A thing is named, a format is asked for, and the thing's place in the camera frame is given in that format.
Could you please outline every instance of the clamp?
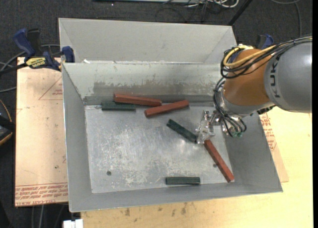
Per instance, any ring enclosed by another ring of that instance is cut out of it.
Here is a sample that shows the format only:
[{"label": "clamp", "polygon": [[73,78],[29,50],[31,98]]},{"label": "clamp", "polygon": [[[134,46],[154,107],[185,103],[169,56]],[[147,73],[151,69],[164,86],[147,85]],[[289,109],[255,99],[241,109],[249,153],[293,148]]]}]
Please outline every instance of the clamp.
[{"label": "clamp", "polygon": [[[39,32],[30,30],[28,31],[28,34],[31,34],[34,39],[33,45],[27,38],[27,30],[25,28],[18,30],[13,37],[16,45],[26,53],[23,65],[29,66],[32,69],[48,68],[60,71],[61,63],[56,61],[48,51],[44,51],[41,56],[36,56],[36,53],[41,52],[41,46],[39,45]],[[70,46],[63,47],[61,55],[64,56],[65,62],[75,62],[74,53]]]}]

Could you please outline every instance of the table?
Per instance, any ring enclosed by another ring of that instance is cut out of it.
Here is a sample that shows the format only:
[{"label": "table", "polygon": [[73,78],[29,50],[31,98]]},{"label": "table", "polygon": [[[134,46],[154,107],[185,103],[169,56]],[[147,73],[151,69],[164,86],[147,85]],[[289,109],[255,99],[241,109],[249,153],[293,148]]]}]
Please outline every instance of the table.
[{"label": "table", "polygon": [[283,193],[82,212],[85,228],[313,227],[312,116],[268,112],[289,182]]}]

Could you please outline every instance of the gray carpet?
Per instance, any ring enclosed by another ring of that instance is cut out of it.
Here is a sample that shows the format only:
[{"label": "gray carpet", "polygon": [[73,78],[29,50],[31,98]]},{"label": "gray carpet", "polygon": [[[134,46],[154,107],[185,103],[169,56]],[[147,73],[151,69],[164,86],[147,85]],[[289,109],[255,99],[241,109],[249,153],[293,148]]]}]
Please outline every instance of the gray carpet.
[{"label": "gray carpet", "polygon": [[[92,1],[92,0],[0,0],[0,62],[20,52],[12,37],[20,28],[39,28],[42,43],[59,43],[58,18],[98,18],[149,22],[180,22],[227,25],[245,0],[231,9],[210,5],[195,9],[168,3]],[[313,0],[278,4],[271,0],[253,0],[234,23],[238,42],[255,45],[259,34],[270,34],[275,42],[287,41],[313,30]],[[0,78],[0,91],[16,85],[16,73]],[[15,118],[15,91],[0,93],[0,99]],[[15,208],[14,194],[14,140],[0,147],[0,202],[8,219],[16,228],[31,227],[32,208]],[[53,227],[61,205],[44,208],[42,227]],[[41,207],[34,209],[34,225],[38,226]],[[70,218],[67,208],[60,219]]]}]

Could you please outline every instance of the red wooden block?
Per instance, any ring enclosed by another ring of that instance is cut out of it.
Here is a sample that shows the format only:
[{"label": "red wooden block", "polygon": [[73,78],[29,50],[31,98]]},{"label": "red wooden block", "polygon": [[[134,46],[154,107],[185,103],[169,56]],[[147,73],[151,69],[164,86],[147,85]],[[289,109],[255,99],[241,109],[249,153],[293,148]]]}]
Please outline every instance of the red wooden block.
[{"label": "red wooden block", "polygon": [[187,100],[183,100],[183,101],[179,101],[179,102],[175,102],[175,103],[169,103],[169,104],[165,104],[162,106],[149,108],[149,109],[145,110],[145,116],[147,118],[149,118],[149,117],[161,114],[161,113],[166,113],[166,112],[182,109],[182,108],[185,108],[188,106],[189,106],[189,102]]},{"label": "red wooden block", "polygon": [[114,102],[131,103],[146,106],[161,106],[161,100],[147,97],[137,97],[130,95],[114,94]]},{"label": "red wooden block", "polygon": [[209,152],[209,154],[212,157],[215,164],[220,169],[224,178],[228,182],[231,182],[232,180],[234,180],[234,176],[233,176],[232,172],[230,171],[230,169],[228,168],[228,166],[226,165],[226,163],[224,162],[224,160],[220,156],[219,152],[217,151],[217,149],[215,148],[213,143],[210,140],[206,140],[206,141],[204,141],[204,146],[207,149],[207,151]]}]

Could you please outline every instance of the blue clamp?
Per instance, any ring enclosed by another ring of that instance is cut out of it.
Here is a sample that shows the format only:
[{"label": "blue clamp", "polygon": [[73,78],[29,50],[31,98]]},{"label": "blue clamp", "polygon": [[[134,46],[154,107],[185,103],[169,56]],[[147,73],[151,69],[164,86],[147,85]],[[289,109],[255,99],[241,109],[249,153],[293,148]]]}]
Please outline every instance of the blue clamp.
[{"label": "blue clamp", "polygon": [[274,43],[273,37],[268,34],[259,35],[257,37],[257,48],[260,50],[266,49]]},{"label": "blue clamp", "polygon": [[26,62],[30,57],[34,56],[35,50],[33,49],[31,43],[26,37],[25,28],[22,28],[19,31],[17,31],[13,36],[13,40],[15,44],[27,54],[27,56],[24,59],[24,62]]},{"label": "blue clamp", "polygon": [[73,53],[73,49],[70,46],[65,46],[62,48],[62,54],[65,56],[65,62],[67,63],[74,63],[75,56]]},{"label": "blue clamp", "polygon": [[[60,71],[61,64],[52,58],[49,52],[43,52],[43,56],[35,56],[36,50],[27,39],[27,30],[25,28],[17,31],[13,36],[13,40],[16,45],[26,53],[24,62],[27,66],[33,69],[48,68]],[[73,51],[69,46],[64,47],[62,52],[67,58],[67,62],[75,61]]]}]

